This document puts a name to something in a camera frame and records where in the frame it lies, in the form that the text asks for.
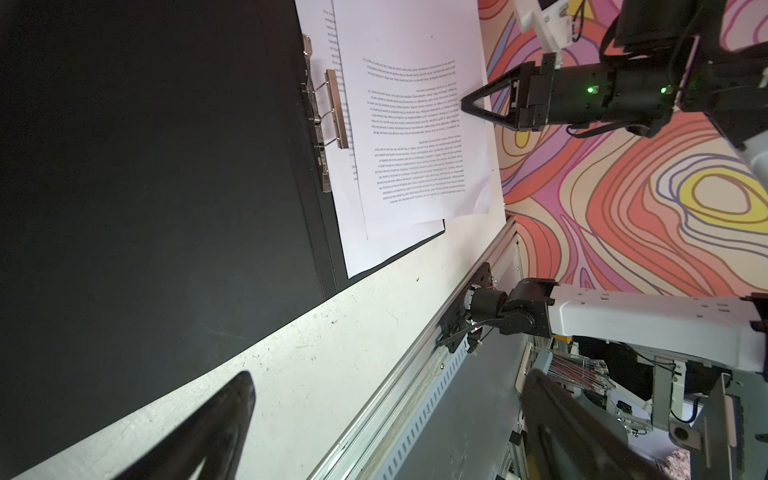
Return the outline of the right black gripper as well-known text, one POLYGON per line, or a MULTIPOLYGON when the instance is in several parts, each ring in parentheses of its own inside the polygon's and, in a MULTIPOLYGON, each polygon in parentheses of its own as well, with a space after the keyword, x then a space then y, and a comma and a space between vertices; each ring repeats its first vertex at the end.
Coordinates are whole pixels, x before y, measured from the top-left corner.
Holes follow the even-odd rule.
POLYGON ((526 62, 466 95, 464 113, 513 131, 567 125, 586 131, 598 123, 655 136, 672 117, 677 70, 662 57, 557 68, 554 53, 526 62))

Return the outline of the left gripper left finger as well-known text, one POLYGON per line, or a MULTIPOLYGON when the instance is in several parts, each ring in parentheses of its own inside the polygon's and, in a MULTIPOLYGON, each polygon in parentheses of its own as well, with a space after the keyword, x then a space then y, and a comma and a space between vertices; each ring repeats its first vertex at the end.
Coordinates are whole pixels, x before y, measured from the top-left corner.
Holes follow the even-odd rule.
POLYGON ((235 478, 255 405, 252 376, 241 371, 117 477, 235 478))

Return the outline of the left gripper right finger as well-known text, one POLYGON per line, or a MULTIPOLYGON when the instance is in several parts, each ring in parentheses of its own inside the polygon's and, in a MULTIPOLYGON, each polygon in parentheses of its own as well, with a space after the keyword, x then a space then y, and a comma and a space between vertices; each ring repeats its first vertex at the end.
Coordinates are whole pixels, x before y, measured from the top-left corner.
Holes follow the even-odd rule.
POLYGON ((542 479, 664 479, 540 370, 528 373, 522 411, 542 479))

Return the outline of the printed paper sheet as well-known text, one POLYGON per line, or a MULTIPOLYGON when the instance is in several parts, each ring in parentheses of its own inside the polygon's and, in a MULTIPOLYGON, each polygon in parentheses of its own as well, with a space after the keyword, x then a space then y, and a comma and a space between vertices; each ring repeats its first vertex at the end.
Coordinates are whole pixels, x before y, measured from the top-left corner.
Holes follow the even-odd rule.
POLYGON ((333 10, 368 236, 488 213, 486 127, 461 109, 486 81, 477 2, 333 10))
POLYGON ((340 233, 342 253, 349 278, 379 267, 395 256, 445 231, 442 220, 410 225, 392 233, 370 239, 367 236, 362 209, 351 125, 342 73, 336 21, 331 1, 297 1, 295 3, 303 34, 311 37, 314 53, 341 71, 341 94, 345 120, 350 134, 351 151, 329 151, 332 197, 340 233))

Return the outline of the orange and black folder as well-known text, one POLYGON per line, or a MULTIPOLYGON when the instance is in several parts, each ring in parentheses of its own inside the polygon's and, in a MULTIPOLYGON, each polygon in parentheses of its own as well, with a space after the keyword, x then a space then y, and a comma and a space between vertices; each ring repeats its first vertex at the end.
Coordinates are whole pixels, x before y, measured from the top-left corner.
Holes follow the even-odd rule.
POLYGON ((1 5, 1 475, 350 287, 291 1, 1 5))

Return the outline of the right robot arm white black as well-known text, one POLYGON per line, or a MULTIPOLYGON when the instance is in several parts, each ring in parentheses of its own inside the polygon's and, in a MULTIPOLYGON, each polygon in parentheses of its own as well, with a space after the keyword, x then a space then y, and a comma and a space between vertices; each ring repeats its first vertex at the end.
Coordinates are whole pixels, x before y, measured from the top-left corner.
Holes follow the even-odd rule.
POLYGON ((553 332, 765 374, 766 3, 479 11, 479 115, 553 332))

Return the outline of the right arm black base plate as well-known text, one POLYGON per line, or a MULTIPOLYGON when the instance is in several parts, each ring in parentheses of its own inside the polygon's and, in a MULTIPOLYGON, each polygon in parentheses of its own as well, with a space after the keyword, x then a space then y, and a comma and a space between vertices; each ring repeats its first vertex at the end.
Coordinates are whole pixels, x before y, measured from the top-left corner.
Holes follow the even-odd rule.
POLYGON ((459 285, 444 312, 438 316, 440 333, 436 345, 454 353, 469 336, 470 350, 473 350, 480 339, 475 331, 483 328, 479 323, 493 319, 504 298, 505 293, 494 286, 490 263, 482 261, 459 285))

